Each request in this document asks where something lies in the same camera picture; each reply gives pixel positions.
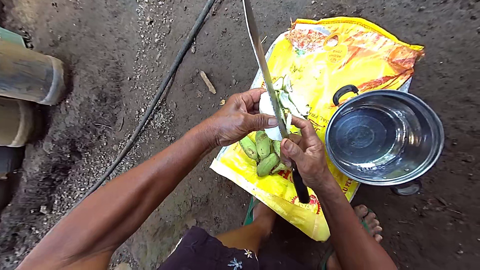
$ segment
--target forearm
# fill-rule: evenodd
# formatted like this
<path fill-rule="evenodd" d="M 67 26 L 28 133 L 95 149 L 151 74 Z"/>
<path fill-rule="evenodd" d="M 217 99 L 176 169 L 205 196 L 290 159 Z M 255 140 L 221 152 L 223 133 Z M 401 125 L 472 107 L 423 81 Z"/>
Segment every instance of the forearm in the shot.
<path fill-rule="evenodd" d="M 113 252 L 132 235 L 213 146 L 201 124 L 87 197 L 34 248 L 22 266 L 68 264 Z"/>
<path fill-rule="evenodd" d="M 330 239 L 342 269 L 393 269 L 385 250 L 363 228 L 333 176 L 314 188 L 330 229 Z"/>

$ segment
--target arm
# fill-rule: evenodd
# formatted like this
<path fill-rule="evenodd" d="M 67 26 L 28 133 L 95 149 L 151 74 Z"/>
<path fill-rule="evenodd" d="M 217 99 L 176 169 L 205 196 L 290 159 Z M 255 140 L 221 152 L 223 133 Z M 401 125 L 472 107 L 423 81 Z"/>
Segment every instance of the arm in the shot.
<path fill-rule="evenodd" d="M 297 163 L 303 182 L 319 197 L 330 229 L 332 245 L 343 270 L 392 269 L 387 252 L 363 229 L 353 208 L 329 171 L 322 142 L 308 120 L 293 117 L 302 136 L 284 139 L 281 150 Z"/>
<path fill-rule="evenodd" d="M 276 126 L 274 117 L 258 114 L 262 92 L 233 95 L 180 140 L 96 190 L 52 228 L 19 269 L 106 269 L 113 252 L 205 154 L 251 131 Z"/>

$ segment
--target unripe banana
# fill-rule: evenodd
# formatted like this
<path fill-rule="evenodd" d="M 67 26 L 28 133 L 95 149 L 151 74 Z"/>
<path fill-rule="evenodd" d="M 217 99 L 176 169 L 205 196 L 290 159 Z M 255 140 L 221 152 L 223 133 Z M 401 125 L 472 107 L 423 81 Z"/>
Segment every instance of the unripe banana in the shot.
<path fill-rule="evenodd" d="M 289 167 L 287 167 L 285 164 L 280 162 L 275 168 L 273 168 L 271 174 L 275 174 L 279 171 L 286 171 L 286 170 L 289 170 L 289 169 L 290 169 Z"/>
<path fill-rule="evenodd" d="M 239 143 L 243 149 L 243 152 L 245 152 L 249 158 L 252 160 L 258 159 L 257 146 L 252 140 L 250 140 L 248 136 L 245 136 L 243 139 L 241 139 Z"/>
<path fill-rule="evenodd" d="M 280 142 L 281 141 L 273 141 L 273 149 L 275 153 L 280 157 Z"/>
<path fill-rule="evenodd" d="M 257 143 L 257 151 L 260 160 L 263 160 L 270 155 L 270 144 L 272 140 L 270 140 L 265 131 L 257 131 L 257 134 L 255 134 L 255 141 Z"/>
<path fill-rule="evenodd" d="M 268 175 L 279 162 L 280 158 L 275 153 L 268 155 L 258 164 L 257 175 L 260 177 Z"/>

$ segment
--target bamboo tube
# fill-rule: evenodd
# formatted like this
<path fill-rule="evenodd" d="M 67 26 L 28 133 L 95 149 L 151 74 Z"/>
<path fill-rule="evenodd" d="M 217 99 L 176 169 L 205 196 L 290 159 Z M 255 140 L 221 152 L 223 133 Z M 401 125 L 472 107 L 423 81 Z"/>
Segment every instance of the bamboo tube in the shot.
<path fill-rule="evenodd" d="M 0 96 L 55 105 L 64 92 L 62 61 L 0 39 Z"/>
<path fill-rule="evenodd" d="M 0 98 L 0 146 L 24 146 L 34 128 L 33 119 L 28 101 Z"/>

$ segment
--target hand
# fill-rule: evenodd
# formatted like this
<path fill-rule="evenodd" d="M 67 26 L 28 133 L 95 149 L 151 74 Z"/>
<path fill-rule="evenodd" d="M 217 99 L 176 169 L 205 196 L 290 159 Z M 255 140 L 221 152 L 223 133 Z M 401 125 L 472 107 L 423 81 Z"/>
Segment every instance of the hand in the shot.
<path fill-rule="evenodd" d="M 275 116 L 260 114 L 258 102 L 265 89 L 255 88 L 232 95 L 225 105 L 203 123 L 213 146 L 228 146 L 252 131 L 278 125 Z"/>
<path fill-rule="evenodd" d="M 283 139 L 280 149 L 285 157 L 294 160 L 297 164 L 303 183 L 314 189 L 322 182 L 333 179 L 325 159 L 325 149 L 310 121 L 292 117 L 292 124 L 300 129 L 302 136 L 290 134 L 290 139 Z M 291 161 L 284 164 L 291 167 Z"/>

